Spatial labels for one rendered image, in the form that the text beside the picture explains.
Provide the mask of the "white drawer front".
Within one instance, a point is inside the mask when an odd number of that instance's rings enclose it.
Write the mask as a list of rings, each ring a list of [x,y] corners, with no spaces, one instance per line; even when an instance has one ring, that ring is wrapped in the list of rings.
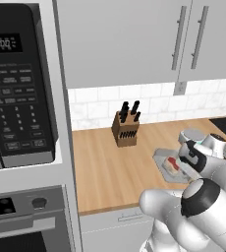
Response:
[[[118,222],[118,218],[142,214],[139,207],[80,217],[84,252],[140,252],[149,238],[153,218]]]

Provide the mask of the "red steak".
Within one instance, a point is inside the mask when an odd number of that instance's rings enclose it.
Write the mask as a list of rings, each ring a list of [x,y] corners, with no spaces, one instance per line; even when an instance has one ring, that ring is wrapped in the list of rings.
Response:
[[[176,160],[173,157],[168,157],[165,160],[165,167],[171,173],[177,173],[180,169],[180,166],[177,164]]]

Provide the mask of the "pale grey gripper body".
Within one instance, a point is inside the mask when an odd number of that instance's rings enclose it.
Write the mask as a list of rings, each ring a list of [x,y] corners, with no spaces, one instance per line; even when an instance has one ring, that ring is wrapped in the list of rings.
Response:
[[[178,142],[183,144],[189,140],[193,140],[200,144],[204,138],[205,135],[199,129],[187,128],[180,132]]]

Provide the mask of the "wide grey cupboard door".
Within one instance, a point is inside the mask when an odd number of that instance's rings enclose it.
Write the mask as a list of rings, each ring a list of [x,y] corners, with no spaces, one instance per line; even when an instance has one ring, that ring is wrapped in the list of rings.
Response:
[[[176,70],[181,7],[187,6]],[[56,0],[70,88],[175,82],[192,0]]]

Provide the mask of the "black microwave oven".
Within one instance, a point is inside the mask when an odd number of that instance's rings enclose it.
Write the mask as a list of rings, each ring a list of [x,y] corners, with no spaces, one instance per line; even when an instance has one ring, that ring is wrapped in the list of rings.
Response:
[[[0,169],[52,162],[57,139],[39,5],[0,3]]]

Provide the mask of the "black oven knob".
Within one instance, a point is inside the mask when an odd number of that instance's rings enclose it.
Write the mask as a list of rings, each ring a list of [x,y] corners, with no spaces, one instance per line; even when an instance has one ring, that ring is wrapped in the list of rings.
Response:
[[[44,209],[47,204],[47,200],[45,198],[35,198],[31,203],[35,210]]]

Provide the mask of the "narrow grey cupboard door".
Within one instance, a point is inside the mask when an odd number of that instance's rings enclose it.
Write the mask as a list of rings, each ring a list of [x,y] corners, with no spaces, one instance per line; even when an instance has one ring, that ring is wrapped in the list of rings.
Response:
[[[198,63],[191,69],[203,6],[209,6]],[[226,79],[226,0],[193,0],[179,81]]]

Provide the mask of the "wooden knife block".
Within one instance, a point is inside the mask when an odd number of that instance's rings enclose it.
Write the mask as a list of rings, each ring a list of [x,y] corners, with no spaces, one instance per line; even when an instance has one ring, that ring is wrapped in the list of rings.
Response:
[[[136,100],[133,107],[129,108],[129,103],[124,101],[121,110],[115,114],[111,130],[119,148],[131,147],[137,144],[141,116],[138,111],[139,105],[140,102]]]

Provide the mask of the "stainless steel oven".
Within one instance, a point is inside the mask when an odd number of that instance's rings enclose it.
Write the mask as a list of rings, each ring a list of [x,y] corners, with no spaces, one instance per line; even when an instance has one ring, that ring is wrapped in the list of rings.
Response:
[[[44,209],[35,198],[47,200]],[[0,194],[0,252],[75,252],[61,186]]]

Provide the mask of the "grey meat container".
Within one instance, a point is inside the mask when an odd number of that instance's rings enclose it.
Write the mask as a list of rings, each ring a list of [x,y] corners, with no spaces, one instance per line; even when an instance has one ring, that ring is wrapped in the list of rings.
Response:
[[[168,157],[173,157],[180,169],[177,173],[171,173],[165,167],[165,160]],[[200,178],[200,175],[191,168],[188,164],[181,162],[177,151],[168,149],[156,149],[153,154],[153,159],[161,172],[165,181],[169,183],[183,183],[187,184],[193,180]]]

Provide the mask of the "grey wall outlet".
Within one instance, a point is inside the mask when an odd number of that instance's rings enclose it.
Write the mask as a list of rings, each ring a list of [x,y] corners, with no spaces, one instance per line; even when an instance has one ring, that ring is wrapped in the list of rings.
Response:
[[[186,92],[186,87],[186,82],[177,82],[174,88],[174,95],[184,95]]]

